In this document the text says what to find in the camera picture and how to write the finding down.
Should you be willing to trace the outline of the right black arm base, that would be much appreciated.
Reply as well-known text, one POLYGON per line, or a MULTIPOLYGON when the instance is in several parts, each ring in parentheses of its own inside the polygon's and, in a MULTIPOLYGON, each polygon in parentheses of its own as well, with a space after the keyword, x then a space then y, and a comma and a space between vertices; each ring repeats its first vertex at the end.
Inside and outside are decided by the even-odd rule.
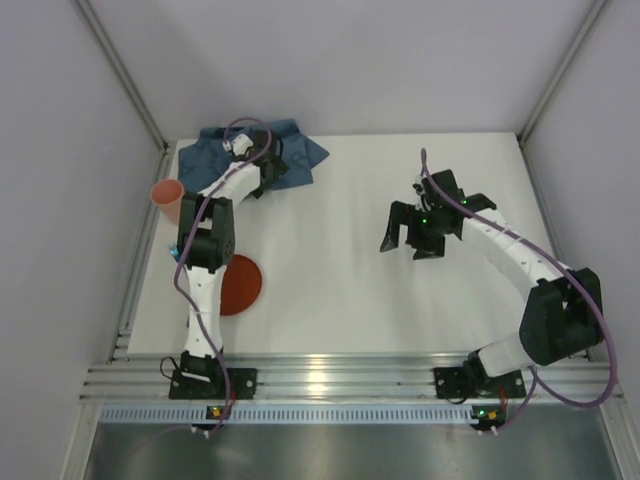
POLYGON ((527 394, 520 371, 480 379, 473 379, 461 366, 437 367, 432 372, 436 397, 453 403, 482 398, 523 399, 527 394))

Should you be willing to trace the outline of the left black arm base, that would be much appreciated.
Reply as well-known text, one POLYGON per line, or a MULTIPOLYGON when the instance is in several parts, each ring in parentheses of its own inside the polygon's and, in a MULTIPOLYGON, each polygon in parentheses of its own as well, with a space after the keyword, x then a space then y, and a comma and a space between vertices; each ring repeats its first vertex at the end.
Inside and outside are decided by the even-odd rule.
POLYGON ((230 368, 230 394, 221 370, 208 378, 175 370, 172 374, 168 397, 171 400, 251 400, 257 389, 258 371, 253 368, 230 368))

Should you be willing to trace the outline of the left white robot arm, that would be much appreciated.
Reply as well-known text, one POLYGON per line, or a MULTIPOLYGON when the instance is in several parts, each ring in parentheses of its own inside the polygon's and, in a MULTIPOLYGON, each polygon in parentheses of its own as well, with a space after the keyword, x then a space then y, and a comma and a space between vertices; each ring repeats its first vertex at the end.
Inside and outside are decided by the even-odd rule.
POLYGON ((270 131, 225 139, 231 163, 203 190, 182 197, 178 223, 176 290, 189 308, 184 350, 174 361, 171 400, 250 400, 258 371, 228 367, 223 357, 221 298, 224 275, 235 253, 235 209, 260 197, 288 170, 283 141, 270 131))

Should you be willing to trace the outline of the blue letter-print placemat cloth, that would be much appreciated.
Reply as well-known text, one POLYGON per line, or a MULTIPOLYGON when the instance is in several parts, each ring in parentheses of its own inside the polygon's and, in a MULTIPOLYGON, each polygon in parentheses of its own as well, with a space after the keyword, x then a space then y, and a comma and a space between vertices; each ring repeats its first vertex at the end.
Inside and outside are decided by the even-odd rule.
MULTIPOLYGON (((234 126, 227 130, 227 137, 234 139, 238 134, 253 136, 256 131, 265 129, 272 132, 274 142, 281 141, 281 158, 289 167, 271 189, 283 190, 312 184, 312 169, 324 161, 329 152, 304 135, 295 120, 278 120, 265 126, 234 126)), ((204 128, 194 144, 178 151, 178 180, 186 191, 199 192, 209 187, 231 165, 232 157, 223 147, 225 131, 223 127, 204 128)))

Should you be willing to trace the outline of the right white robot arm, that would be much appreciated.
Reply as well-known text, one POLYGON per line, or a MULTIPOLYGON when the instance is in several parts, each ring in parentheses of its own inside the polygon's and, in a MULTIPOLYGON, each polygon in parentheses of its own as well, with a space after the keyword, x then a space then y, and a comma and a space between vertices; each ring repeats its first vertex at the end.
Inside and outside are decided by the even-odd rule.
POLYGON ((462 365, 464 393, 494 389, 499 379, 548 366, 604 340, 598 276, 573 270, 527 244, 486 195, 465 194, 452 171, 423 176, 415 204, 394 201, 380 249, 405 242, 414 259, 441 258, 449 235, 479 251, 525 301, 518 329, 471 352, 462 365))

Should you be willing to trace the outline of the red round plate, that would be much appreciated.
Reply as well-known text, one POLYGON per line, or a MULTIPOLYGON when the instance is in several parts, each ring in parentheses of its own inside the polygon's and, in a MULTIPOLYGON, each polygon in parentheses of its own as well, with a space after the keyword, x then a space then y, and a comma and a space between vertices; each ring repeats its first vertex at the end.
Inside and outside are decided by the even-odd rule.
POLYGON ((259 266, 249 257, 235 254, 226 269, 221 289, 221 315, 246 311, 257 300, 263 284, 259 266))

